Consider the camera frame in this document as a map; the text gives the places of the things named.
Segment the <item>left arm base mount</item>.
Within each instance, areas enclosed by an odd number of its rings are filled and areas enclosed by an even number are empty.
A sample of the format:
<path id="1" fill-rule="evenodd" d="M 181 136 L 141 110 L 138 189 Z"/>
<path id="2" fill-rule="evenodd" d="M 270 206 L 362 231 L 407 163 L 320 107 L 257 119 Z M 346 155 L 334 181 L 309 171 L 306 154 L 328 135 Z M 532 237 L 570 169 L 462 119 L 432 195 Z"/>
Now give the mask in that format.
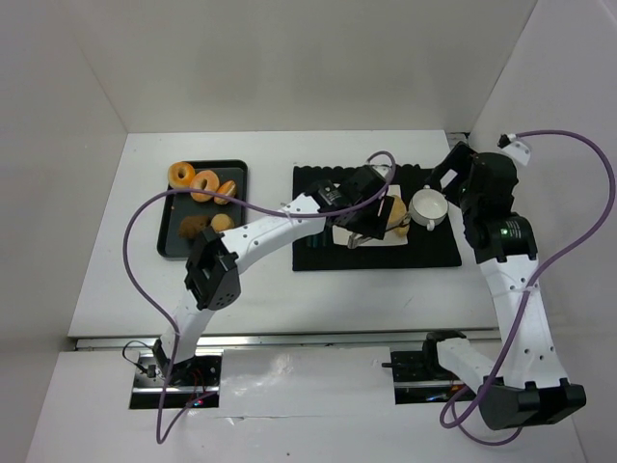
<path id="1" fill-rule="evenodd" d="M 141 340 L 130 340 L 122 348 L 121 356 L 135 368 L 129 408 L 157 409 L 165 376 L 151 348 Z M 180 409 L 187 403 L 194 409 L 218 408 L 222 360 L 221 353 L 198 355 L 187 370 L 176 372 L 166 389 L 163 408 Z"/>

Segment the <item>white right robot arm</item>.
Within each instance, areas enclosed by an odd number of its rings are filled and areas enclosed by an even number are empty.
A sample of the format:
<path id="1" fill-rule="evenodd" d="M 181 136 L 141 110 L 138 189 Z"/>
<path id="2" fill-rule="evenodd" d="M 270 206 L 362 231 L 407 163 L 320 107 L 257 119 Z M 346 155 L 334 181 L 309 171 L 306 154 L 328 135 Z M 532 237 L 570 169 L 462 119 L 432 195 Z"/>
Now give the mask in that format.
<path id="1" fill-rule="evenodd" d="M 460 208 L 465 239 L 473 250 L 496 310 L 502 353 L 492 361 L 460 331 L 427 335 L 422 353 L 428 370 L 453 376 L 478 398 L 492 430 L 555 424 L 586 403 L 582 386 L 570 382 L 550 334 L 535 272 L 538 250 L 529 221 L 513 211 L 518 183 L 514 161 L 457 143 L 427 182 Z"/>

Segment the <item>metal tongs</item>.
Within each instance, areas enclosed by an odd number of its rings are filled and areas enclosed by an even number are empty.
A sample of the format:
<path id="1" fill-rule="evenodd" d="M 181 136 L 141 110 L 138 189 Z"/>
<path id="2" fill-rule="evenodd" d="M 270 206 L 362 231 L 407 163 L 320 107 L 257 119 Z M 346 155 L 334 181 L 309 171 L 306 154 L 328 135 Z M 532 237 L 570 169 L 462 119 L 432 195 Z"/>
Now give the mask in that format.
<path id="1" fill-rule="evenodd" d="M 381 227 L 377 227 L 375 230 L 365 231 L 365 232 L 351 232 L 351 236 L 348 241 L 348 245 L 346 246 L 348 249 L 357 249 L 359 248 L 358 243 L 365 242 L 369 239 L 378 239 L 382 240 L 385 237 L 387 231 L 387 224 Z"/>

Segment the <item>long golden bread loaf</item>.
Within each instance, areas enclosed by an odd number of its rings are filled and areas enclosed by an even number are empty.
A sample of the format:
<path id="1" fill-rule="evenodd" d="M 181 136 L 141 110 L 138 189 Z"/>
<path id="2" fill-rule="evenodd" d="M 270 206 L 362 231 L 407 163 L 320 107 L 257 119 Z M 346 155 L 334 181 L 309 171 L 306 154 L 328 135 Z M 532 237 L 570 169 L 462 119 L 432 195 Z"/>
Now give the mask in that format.
<path id="1" fill-rule="evenodd" d="M 406 237 L 409 231 L 408 208 L 399 196 L 393 195 L 391 198 L 393 204 L 389 214 L 387 231 L 393 232 L 401 238 Z"/>

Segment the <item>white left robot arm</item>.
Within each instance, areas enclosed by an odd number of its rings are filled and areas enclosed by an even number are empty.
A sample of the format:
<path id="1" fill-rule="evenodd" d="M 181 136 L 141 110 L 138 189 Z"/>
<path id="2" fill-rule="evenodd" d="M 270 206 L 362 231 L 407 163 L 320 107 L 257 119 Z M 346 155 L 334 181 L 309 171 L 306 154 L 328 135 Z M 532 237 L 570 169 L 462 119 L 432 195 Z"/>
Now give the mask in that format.
<path id="1" fill-rule="evenodd" d="M 340 184 L 316 181 L 274 215 L 228 231 L 201 231 L 186 262 L 174 325 L 153 347 L 165 376 L 176 379 L 193 366 L 210 319 L 239 298 L 240 276 L 260 259 L 332 226 L 383 238 L 392 206 L 385 195 L 392 180 L 392 168 L 364 165 Z"/>

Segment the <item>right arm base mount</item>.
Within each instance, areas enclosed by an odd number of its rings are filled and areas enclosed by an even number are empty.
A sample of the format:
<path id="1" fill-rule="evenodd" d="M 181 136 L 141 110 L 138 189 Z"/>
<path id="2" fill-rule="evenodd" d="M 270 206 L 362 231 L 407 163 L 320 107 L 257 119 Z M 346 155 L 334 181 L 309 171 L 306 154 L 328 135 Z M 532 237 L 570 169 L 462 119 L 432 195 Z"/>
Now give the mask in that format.
<path id="1" fill-rule="evenodd" d="M 391 351 L 381 367 L 391 376 L 396 405 L 446 403 L 464 388 L 458 376 L 439 366 L 431 340 L 421 347 Z"/>

